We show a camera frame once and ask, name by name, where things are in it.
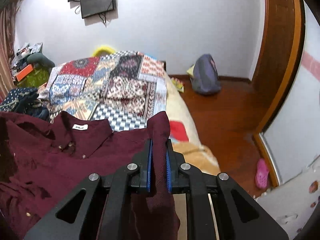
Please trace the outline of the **maroon button shirt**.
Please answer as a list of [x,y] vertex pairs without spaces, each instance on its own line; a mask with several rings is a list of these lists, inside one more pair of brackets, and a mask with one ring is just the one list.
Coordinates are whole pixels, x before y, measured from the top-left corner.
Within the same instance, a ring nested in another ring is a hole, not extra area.
[[49,123],[13,112],[1,113],[1,213],[23,239],[47,212],[86,176],[114,173],[153,142],[156,194],[133,196],[131,239],[176,239],[180,220],[166,179],[170,135],[165,112],[145,129],[114,132],[108,120],[84,121],[61,112]]

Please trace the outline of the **dark blue clothes pile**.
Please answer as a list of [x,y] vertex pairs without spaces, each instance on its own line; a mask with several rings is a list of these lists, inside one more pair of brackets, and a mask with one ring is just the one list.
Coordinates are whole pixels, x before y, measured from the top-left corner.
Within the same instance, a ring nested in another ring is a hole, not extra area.
[[12,89],[1,102],[1,112],[26,114],[44,121],[49,120],[49,110],[38,99],[35,87]]

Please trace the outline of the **pink rubber clog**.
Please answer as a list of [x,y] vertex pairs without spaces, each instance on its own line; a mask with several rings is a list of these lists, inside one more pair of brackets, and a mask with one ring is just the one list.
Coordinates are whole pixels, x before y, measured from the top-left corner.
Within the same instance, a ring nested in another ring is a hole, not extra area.
[[259,189],[267,188],[269,169],[263,158],[260,158],[257,162],[257,170],[255,174],[255,184]]

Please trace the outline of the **beige blanket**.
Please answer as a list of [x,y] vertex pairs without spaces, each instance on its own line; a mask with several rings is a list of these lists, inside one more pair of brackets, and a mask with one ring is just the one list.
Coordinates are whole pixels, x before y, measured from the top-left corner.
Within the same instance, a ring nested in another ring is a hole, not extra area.
[[174,150],[182,153],[186,162],[196,166],[202,172],[217,175],[220,173],[220,167],[216,157],[207,146],[200,142],[189,109],[168,75],[165,76],[165,81],[167,85],[166,113],[170,121],[170,135],[174,140]]

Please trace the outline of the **patchwork patterned bedspread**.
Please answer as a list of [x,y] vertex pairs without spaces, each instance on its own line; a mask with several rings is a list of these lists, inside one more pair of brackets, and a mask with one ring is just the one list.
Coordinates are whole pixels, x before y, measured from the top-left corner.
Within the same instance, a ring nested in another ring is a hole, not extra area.
[[53,121],[65,111],[80,120],[108,120],[113,131],[145,128],[166,109],[166,62],[119,51],[54,67],[39,90]]

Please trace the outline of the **purple grey backpack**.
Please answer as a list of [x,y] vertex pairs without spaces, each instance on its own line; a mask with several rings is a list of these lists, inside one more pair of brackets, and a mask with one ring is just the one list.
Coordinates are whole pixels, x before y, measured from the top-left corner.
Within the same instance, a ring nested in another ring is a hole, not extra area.
[[210,54],[203,54],[188,70],[193,90],[202,95],[211,95],[221,90],[215,62]]

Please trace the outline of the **cluttered side table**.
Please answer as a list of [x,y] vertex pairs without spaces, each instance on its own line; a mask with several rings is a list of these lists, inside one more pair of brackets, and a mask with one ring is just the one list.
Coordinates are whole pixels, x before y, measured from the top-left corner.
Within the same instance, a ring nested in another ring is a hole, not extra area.
[[43,53],[43,43],[24,46],[16,52],[12,59],[10,71],[17,88],[40,87],[49,80],[55,63]]

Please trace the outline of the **yellow round object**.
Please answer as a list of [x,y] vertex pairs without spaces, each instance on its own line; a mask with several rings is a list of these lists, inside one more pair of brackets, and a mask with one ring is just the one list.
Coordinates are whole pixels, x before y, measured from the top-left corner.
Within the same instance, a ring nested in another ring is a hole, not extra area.
[[93,51],[91,57],[97,57],[97,56],[105,56],[105,55],[111,55],[114,54],[116,50],[108,45],[101,45],[95,48]]

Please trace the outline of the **brown wooden door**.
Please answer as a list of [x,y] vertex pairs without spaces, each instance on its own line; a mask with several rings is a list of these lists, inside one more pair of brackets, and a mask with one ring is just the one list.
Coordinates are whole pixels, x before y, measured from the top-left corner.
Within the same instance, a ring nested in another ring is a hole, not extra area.
[[268,109],[255,129],[257,134],[268,128],[289,93],[304,37],[302,0],[265,0],[263,38],[252,85]]

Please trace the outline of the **striped pink curtain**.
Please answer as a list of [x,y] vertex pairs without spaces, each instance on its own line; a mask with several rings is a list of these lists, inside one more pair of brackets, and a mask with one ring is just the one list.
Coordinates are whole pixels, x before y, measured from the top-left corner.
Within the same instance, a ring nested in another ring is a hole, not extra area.
[[15,87],[10,71],[10,63],[14,58],[15,20],[18,0],[9,0],[1,10],[1,100]]

